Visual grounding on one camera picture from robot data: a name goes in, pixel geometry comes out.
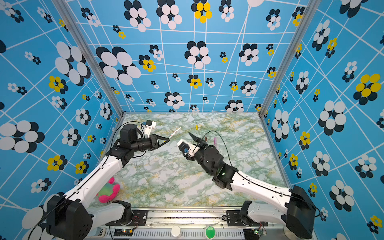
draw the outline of wire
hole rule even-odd
[[[225,146],[225,149],[227,150],[229,163],[230,163],[231,166],[233,167],[233,165],[232,165],[232,163],[231,163],[231,159],[230,159],[230,157],[229,157],[228,148],[227,148],[227,146],[225,145],[225,142],[224,142],[223,138],[221,137],[221,135],[220,135],[218,132],[216,132],[215,130],[211,130],[211,131],[207,132],[207,133],[201,138],[201,140],[203,140],[203,138],[204,138],[208,133],[210,133],[210,132],[215,132],[215,133],[217,133],[217,134],[219,135],[219,137],[221,138],[221,140],[223,141],[224,146]],[[237,172],[237,173],[238,173],[242,178],[247,179],[247,178],[245,178],[244,176],[242,176],[239,172]],[[320,209],[318,209],[315,205],[310,204],[309,202],[307,202],[307,201],[305,201],[305,200],[303,200],[303,199],[301,199],[301,198],[298,198],[298,197],[295,197],[295,196],[290,196],[290,195],[287,195],[287,194],[282,194],[282,193],[279,193],[279,192],[274,191],[274,190],[272,190],[272,189],[269,189],[269,188],[267,188],[267,187],[264,187],[264,186],[262,186],[262,185],[259,185],[259,184],[257,184],[257,183],[254,183],[254,182],[252,182],[251,180],[248,180],[248,181],[251,182],[251,183],[253,183],[253,184],[255,184],[255,185],[257,185],[257,186],[259,186],[259,187],[268,189],[269,191],[272,191],[272,192],[274,192],[274,193],[277,193],[277,194],[280,194],[280,195],[283,195],[283,196],[293,197],[293,198],[295,198],[295,199],[298,199],[298,200],[300,200],[300,201],[302,201],[302,202],[304,202],[304,203],[306,203],[306,204],[308,204],[308,205],[314,207],[315,209],[317,209],[317,210],[319,211],[319,214],[316,215],[315,217],[320,216],[320,213],[321,213],[321,212],[320,212]]]
[[[142,157],[142,156],[144,156],[144,154],[145,154],[146,152],[147,152],[147,151],[144,150],[144,153],[143,153],[142,155],[140,155],[140,156],[136,156],[136,157],[132,157],[132,158]]]
[[[28,240],[29,238],[31,237],[31,234],[33,233],[33,231],[35,230],[35,228],[41,224],[47,217],[48,215],[53,212],[56,208],[58,208],[59,206],[63,205],[65,203],[67,199],[65,199],[62,203],[60,203],[59,205],[55,206],[50,212],[48,212],[42,219],[40,219],[40,221],[38,221],[38,223],[33,227],[32,231],[29,233],[28,235]]]

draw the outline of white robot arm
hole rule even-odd
[[[304,189],[278,187],[255,179],[224,163],[215,146],[189,134],[197,144],[181,139],[177,143],[179,150],[187,160],[196,160],[207,174],[213,176],[217,186],[246,193],[275,207],[275,211],[263,211],[256,203],[245,201],[240,211],[243,223],[249,226],[257,222],[281,223],[298,237],[311,238],[317,208]]]
[[[94,209],[88,207],[109,179],[134,158],[135,152],[152,151],[169,142],[169,138],[151,134],[155,126],[156,122],[148,120],[142,133],[135,124],[124,124],[120,139],[100,164],[64,196],[53,196],[48,201],[47,233],[66,240],[82,240],[91,229],[108,222],[120,220],[128,224],[132,220],[132,211],[127,202],[114,201]]]

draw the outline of pink plush toy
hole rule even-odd
[[[120,184],[112,185],[115,182],[115,178],[112,177],[107,184],[99,191],[96,196],[99,196],[99,202],[107,203],[112,201],[120,190]]]

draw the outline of blue patterned wall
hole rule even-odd
[[[51,1],[0,10],[0,239],[27,239],[41,219],[29,217],[96,166],[118,116]],[[40,236],[52,239],[45,223]]]
[[[308,0],[67,3],[125,111],[248,112],[263,103]]]
[[[384,3],[323,0],[262,116],[320,240],[384,239]]]

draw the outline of marble tabletop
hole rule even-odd
[[[169,137],[177,128],[181,129],[169,143],[131,159],[115,174],[115,183],[120,184],[121,189],[114,200],[129,202],[132,207],[241,206],[245,200],[261,202],[247,194],[219,188],[196,161],[183,157],[177,142],[183,138],[192,143],[188,132],[202,137],[210,130],[216,130],[223,137],[235,168],[262,181],[284,186],[257,113],[126,113],[123,123],[148,119],[157,123],[152,134]],[[208,143],[214,144],[214,137],[219,152],[229,164],[224,144],[216,133],[208,133]],[[90,207],[102,205],[105,204],[95,197]]]

